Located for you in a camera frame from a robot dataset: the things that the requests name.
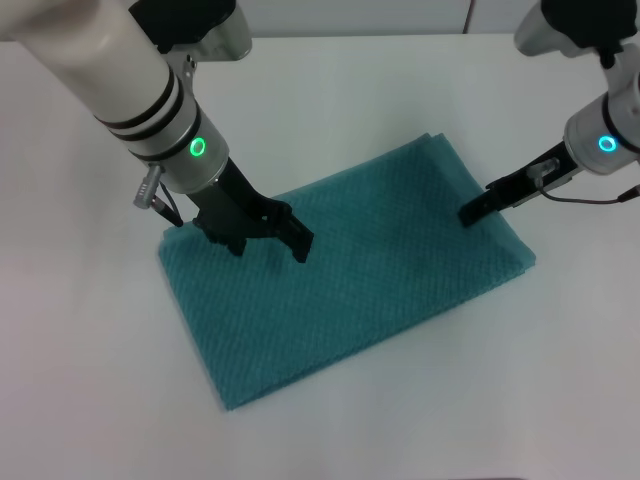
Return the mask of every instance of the textured fabric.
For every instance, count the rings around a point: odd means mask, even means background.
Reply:
[[[304,265],[276,240],[249,240],[237,258],[191,224],[168,230],[160,259],[225,407],[532,266],[533,253],[500,215],[461,226],[458,209],[481,191],[447,140],[425,135],[279,197],[315,233]]]

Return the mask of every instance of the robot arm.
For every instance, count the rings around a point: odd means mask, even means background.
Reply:
[[[518,50],[528,56],[557,50],[568,57],[595,52],[608,91],[568,120],[562,142],[492,182],[485,193],[462,207],[459,216],[465,226],[538,195],[588,204],[625,202],[640,195],[640,186],[605,201],[547,193],[583,170],[609,175],[640,160],[640,49],[621,44],[637,32],[636,13],[635,0],[540,0],[534,5],[516,32]]]
[[[143,0],[131,14],[114,0],[2,0],[0,18],[148,167],[136,206],[180,226],[155,195],[166,185],[198,206],[194,224],[232,253],[242,255],[247,238],[277,237],[306,261],[313,234],[288,204],[251,187],[191,87],[198,61],[249,52],[235,0]]]

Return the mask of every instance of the white wall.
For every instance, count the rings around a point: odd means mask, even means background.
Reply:
[[[476,0],[469,33],[515,32],[536,0]]]
[[[256,37],[461,33],[470,0],[240,0]]]

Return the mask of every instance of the led light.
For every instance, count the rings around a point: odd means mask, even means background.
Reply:
[[[207,142],[204,141],[204,138],[198,137],[194,138],[191,142],[191,155],[194,157],[199,157],[204,153],[207,149]]]
[[[600,137],[600,140],[598,140],[598,146],[603,152],[611,153],[616,151],[616,149],[618,148],[618,143],[612,136],[603,135],[602,137]]]

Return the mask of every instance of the white table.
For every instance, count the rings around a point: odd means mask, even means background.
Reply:
[[[1,478],[637,480],[640,202],[506,211],[534,269],[225,413],[155,256],[167,224],[131,204],[142,166],[15,44],[0,85]],[[256,40],[195,84],[267,195],[425,131],[484,184],[604,88],[595,58],[508,36]]]

